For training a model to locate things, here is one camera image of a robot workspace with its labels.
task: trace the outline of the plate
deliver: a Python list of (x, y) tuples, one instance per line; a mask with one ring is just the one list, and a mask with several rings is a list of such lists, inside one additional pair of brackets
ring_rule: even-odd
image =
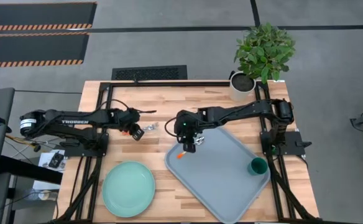
[(155, 181), (151, 171), (140, 162), (123, 162), (114, 167), (103, 183), (106, 208), (118, 217), (133, 217), (151, 203)]

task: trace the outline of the gray plastic tray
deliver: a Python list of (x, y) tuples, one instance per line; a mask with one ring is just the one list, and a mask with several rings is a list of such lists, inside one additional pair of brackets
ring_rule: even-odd
[(223, 223), (238, 222), (270, 179), (270, 172), (250, 175), (248, 164), (257, 156), (223, 128), (203, 132), (204, 143), (181, 159), (182, 144), (165, 156), (170, 172)]

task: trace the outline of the concrete floor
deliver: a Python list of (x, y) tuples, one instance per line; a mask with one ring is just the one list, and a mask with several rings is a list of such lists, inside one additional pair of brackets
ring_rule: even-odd
[[(93, 28), (254, 24), (248, 0), (97, 2)], [(262, 22), (279, 26), (363, 25), (363, 0), (260, 0), (257, 5)], [(290, 33), (296, 55), (282, 78), (303, 139), (313, 142), (307, 161), (319, 213), (325, 220), (363, 223), (363, 133), (349, 122), (363, 112), (363, 30)], [(84, 64), (0, 68), (0, 87), (81, 91), (85, 80), (109, 80), (112, 68), (161, 65), (187, 65), (189, 79), (225, 79), (237, 68), (232, 59), (241, 36), (238, 31), (91, 34)], [(10, 127), (17, 133), (19, 116), (31, 110), (77, 110), (79, 97), (16, 93)], [(3, 154), (14, 153), (5, 145)], [(25, 154), (38, 156), (31, 149)], [(53, 204), (23, 209), (16, 223), (44, 222), (52, 214)]]

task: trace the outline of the hazard stripe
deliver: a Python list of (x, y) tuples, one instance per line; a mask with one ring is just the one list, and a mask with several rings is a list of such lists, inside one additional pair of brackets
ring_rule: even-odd
[(26, 67), (26, 66), (50, 66), (50, 65), (81, 65), (83, 60), (43, 60), (25, 62), (0, 62), (0, 68), (4, 67)]
[(89, 35), (88, 32), (62, 32), (62, 33), (41, 33), (41, 34), (0, 34), (0, 37), (30, 37), (45, 35)]
[(89, 29), (92, 24), (0, 25), (0, 30)]

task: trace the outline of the wooden table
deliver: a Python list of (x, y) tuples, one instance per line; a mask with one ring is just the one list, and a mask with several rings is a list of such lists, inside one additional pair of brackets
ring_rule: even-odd
[[(83, 88), (80, 102), (80, 111), (93, 111), (99, 92), (99, 81), (87, 81)], [(270, 96), (272, 99), (286, 99), (289, 101), (287, 86), (284, 82), (269, 81)], [(159, 128), (146, 131), (140, 141), (134, 141), (130, 136), (124, 136), (117, 130), (109, 130), (109, 147), (107, 155), (103, 158), (99, 187), (94, 211), (94, 222), (218, 222), (218, 220), (177, 180), (166, 168), (165, 153), (175, 144), (175, 138), (169, 136), (163, 126), (166, 121), (173, 118), (180, 110), (196, 111), (206, 106), (232, 107), (247, 104), (255, 100), (252, 92), (244, 102), (233, 102), (228, 97), (228, 87), (223, 86), (197, 86), (197, 87), (116, 87), (113, 99), (125, 102), (128, 106), (139, 110), (157, 110), (154, 114), (142, 114), (140, 126), (148, 126), (155, 122)], [(111, 107), (123, 108), (118, 102), (112, 102)], [(246, 144), (258, 156), (262, 156), (260, 145), (259, 118), (243, 119), (229, 122), (224, 126), (233, 133), (242, 143)], [(173, 122), (168, 126), (173, 131)], [(289, 125), (294, 130), (296, 124)], [(289, 178), (290, 188), (303, 206), (314, 216), (318, 216), (310, 177), (306, 165), (296, 156), (285, 156), (285, 164)], [(62, 184), (58, 196), (58, 207), (63, 214), (70, 203), (76, 168), (80, 158), (73, 157), (67, 161)], [(145, 164), (155, 178), (155, 196), (146, 211), (133, 218), (119, 218), (111, 214), (103, 203), (101, 186), (106, 174), (122, 161), (139, 161)], [(76, 194), (79, 192), (83, 164), (76, 185)], [(288, 216), (285, 196), (280, 189), (284, 216)], [(82, 218), (86, 218), (90, 192), (86, 194)], [(263, 189), (260, 196), (250, 206), (241, 218), (242, 222), (277, 220), (277, 213), (273, 199), (271, 183)]]

